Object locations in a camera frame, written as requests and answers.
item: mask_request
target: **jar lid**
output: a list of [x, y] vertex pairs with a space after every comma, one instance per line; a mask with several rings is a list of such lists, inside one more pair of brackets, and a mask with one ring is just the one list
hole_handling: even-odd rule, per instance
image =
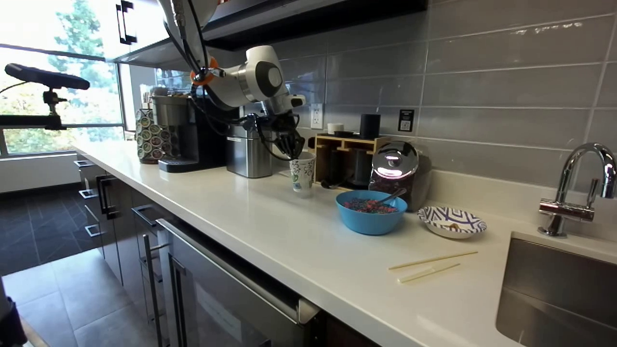
[[418, 170], [418, 153], [410, 143], [385, 143], [372, 159], [372, 172], [381, 180], [403, 180]]

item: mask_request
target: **espresso machine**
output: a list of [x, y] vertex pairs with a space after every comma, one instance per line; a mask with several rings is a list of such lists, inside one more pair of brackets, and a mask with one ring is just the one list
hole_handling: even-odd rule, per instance
[[225, 126], [214, 122], [221, 110], [165, 89], [152, 91], [152, 118], [162, 128], [162, 172], [192, 172], [225, 164]]

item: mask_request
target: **kitchen counter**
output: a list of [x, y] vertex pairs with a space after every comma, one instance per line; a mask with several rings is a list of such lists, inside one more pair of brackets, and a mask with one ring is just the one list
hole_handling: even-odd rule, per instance
[[[541, 222], [536, 209], [553, 190], [435, 172], [431, 203], [482, 216], [487, 224], [482, 238], [441, 240], [414, 215], [395, 234], [366, 238], [339, 224], [333, 205], [339, 190], [314, 186], [314, 195], [300, 199], [285, 174], [266, 180], [244, 180], [225, 168], [165, 174], [138, 164], [135, 143], [77, 145], [77, 151], [379, 346], [516, 346], [495, 330], [507, 247], [510, 232], [543, 238], [536, 234]], [[572, 236], [549, 243], [617, 263], [613, 242]], [[397, 284], [408, 272], [387, 270], [460, 251], [478, 255], [410, 284]]]

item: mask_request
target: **sink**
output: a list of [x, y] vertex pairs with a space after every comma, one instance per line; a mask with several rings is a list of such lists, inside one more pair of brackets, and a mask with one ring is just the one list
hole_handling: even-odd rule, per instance
[[495, 326], [532, 347], [615, 347], [617, 265], [512, 238]]

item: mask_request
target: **dark tile floor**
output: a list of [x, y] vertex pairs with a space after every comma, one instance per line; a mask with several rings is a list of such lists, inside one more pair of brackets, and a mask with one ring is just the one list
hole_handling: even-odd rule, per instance
[[0, 195], [0, 276], [88, 251], [79, 186]]
[[156, 347], [98, 249], [1, 278], [48, 347]]

